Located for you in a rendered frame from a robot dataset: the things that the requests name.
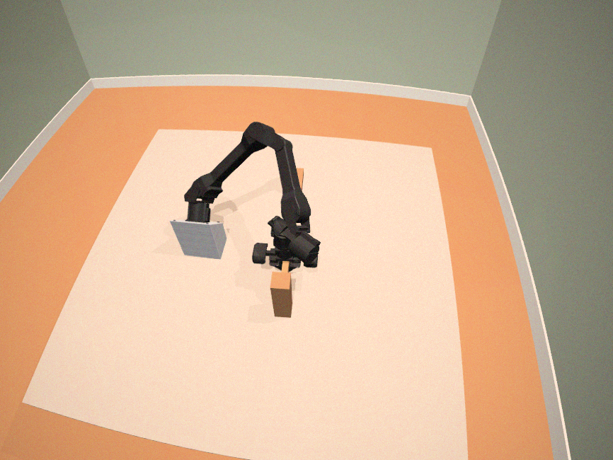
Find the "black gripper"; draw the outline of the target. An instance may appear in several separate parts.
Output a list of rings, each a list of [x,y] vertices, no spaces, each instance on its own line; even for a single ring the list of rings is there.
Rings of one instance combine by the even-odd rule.
[[[267,247],[268,247],[267,243],[256,243],[254,245],[253,255],[252,255],[252,261],[254,264],[261,264],[261,265],[264,264],[265,257],[269,256],[269,266],[273,266],[274,268],[277,268],[280,271],[282,271],[283,261],[290,262],[289,272],[291,272],[295,268],[300,268],[301,260],[298,259],[292,253],[290,253],[290,250],[288,248],[279,248],[278,246],[275,245],[275,248],[271,248],[270,250],[267,250]],[[304,267],[316,268],[317,264],[318,264],[318,256],[315,258],[315,260],[312,263],[308,265],[304,264]]]

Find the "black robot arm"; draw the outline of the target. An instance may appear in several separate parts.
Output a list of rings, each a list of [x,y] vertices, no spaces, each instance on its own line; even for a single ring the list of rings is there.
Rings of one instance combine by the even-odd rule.
[[[254,152],[266,147],[275,150],[282,185],[281,215],[268,221],[273,246],[288,248],[304,264],[312,263],[319,254],[321,242],[310,233],[311,208],[300,188],[292,143],[261,122],[252,122],[241,142],[208,174],[200,176],[184,194],[188,202],[188,222],[210,222],[210,204],[222,193],[222,183]],[[202,200],[196,200],[196,199]],[[300,223],[301,225],[297,225]]]

